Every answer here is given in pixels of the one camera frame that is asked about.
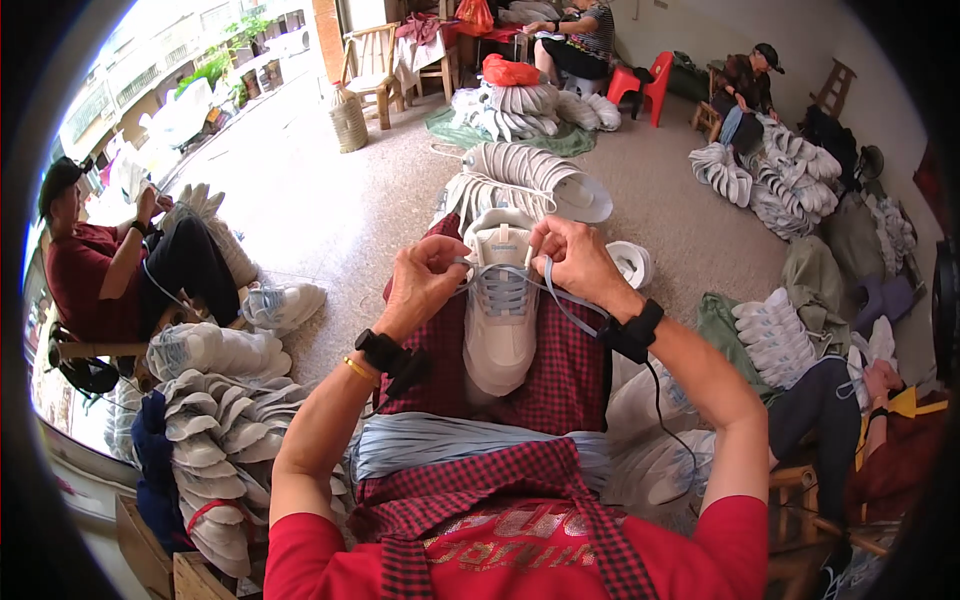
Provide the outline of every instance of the red checkered apron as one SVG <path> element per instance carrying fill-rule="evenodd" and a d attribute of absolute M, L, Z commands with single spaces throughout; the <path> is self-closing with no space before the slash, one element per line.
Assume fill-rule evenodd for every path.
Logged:
<path fill-rule="evenodd" d="M 427 235 L 441 233 L 460 239 L 459 221 L 458 215 L 449 215 Z M 389 297 L 390 289 L 388 283 L 384 298 Z M 565 307 L 595 328 L 602 323 L 598 314 L 583 306 L 566 302 Z M 464 398 L 466 309 L 467 295 L 455 296 L 411 336 L 405 346 L 426 349 L 433 362 L 432 373 L 400 398 L 387 401 L 381 396 L 379 401 L 386 401 L 381 413 L 422 411 L 460 419 L 474 416 Z M 537 315 L 537 353 L 526 381 L 488 414 L 499 422 L 557 436 L 578 430 L 601 431 L 606 410 L 603 369 L 603 347 L 571 323 L 553 298 L 545 295 L 540 298 Z M 519 444 L 482 456 L 360 481 L 357 508 L 348 525 L 358 540 L 383 544 L 381 596 L 432 597 L 421 541 L 425 534 L 504 492 L 573 500 L 588 526 L 611 598 L 657 597 L 639 554 L 616 525 L 615 519 L 622 513 L 601 506 L 587 489 L 576 445 L 570 439 Z"/>

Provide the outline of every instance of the black cap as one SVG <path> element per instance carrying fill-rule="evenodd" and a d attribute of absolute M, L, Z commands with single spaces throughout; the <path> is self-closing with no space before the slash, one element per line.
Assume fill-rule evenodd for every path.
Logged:
<path fill-rule="evenodd" d="M 777 51 L 774 50 L 774 47 L 770 44 L 757 44 L 754 46 L 754 50 L 758 51 L 765 59 L 767 63 L 770 64 L 770 68 L 777 71 L 781 75 L 783 74 L 783 67 L 780 66 L 780 57 L 777 56 Z"/>
<path fill-rule="evenodd" d="M 62 194 L 63 190 L 76 183 L 80 176 L 92 167 L 92 160 L 77 164 L 67 156 L 61 156 L 50 165 L 46 176 L 43 178 L 43 184 L 40 186 L 40 198 L 37 201 L 40 217 L 43 219 L 50 218 L 50 204 L 53 203 L 54 199 Z"/>

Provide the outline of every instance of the black pants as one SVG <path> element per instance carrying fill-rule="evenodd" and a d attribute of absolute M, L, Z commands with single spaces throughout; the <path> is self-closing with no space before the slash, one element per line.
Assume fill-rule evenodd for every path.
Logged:
<path fill-rule="evenodd" d="M 220 326 L 233 323 L 240 313 L 236 285 L 203 221 L 185 217 L 158 241 L 151 235 L 147 246 L 147 269 L 156 283 L 173 296 L 182 289 L 189 298 L 203 299 Z M 140 276 L 140 339 L 149 340 L 172 300 L 146 273 Z"/>
<path fill-rule="evenodd" d="M 813 468 L 818 508 L 821 515 L 838 523 L 844 522 L 844 483 L 860 438 L 856 395 L 843 399 L 836 395 L 837 386 L 849 381 L 845 361 L 826 360 L 806 372 L 769 410 L 770 449 L 779 460 L 788 458 L 800 439 L 817 428 Z"/>

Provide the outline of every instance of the navy cloth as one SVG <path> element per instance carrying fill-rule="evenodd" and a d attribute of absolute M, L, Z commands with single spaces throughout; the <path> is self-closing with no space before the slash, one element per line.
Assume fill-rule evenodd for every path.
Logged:
<path fill-rule="evenodd" d="M 190 552 L 195 548 L 186 543 L 183 516 L 177 502 L 177 483 L 170 466 L 174 445 L 164 434 L 166 403 L 167 399 L 157 390 L 144 396 L 130 435 L 142 468 L 142 477 L 136 482 L 136 510 L 167 554 L 173 556 L 174 552 Z"/>

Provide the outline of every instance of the person's left hand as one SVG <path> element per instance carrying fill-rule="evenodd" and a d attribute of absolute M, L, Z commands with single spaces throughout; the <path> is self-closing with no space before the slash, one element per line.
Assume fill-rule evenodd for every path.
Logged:
<path fill-rule="evenodd" d="M 524 34 L 535 34 L 536 32 L 548 32 L 550 31 L 550 24 L 546 21 L 534 21 L 530 25 L 523 26 Z"/>
<path fill-rule="evenodd" d="M 470 249 L 452 237 L 431 235 L 396 254 L 394 287 L 383 316 L 372 330 L 398 344 L 437 314 L 463 281 L 469 267 L 454 263 Z"/>
<path fill-rule="evenodd" d="M 151 218 L 157 216 L 161 212 L 170 212 L 174 208 L 174 199 L 166 194 L 156 197 L 156 204 L 154 205 L 154 214 Z"/>

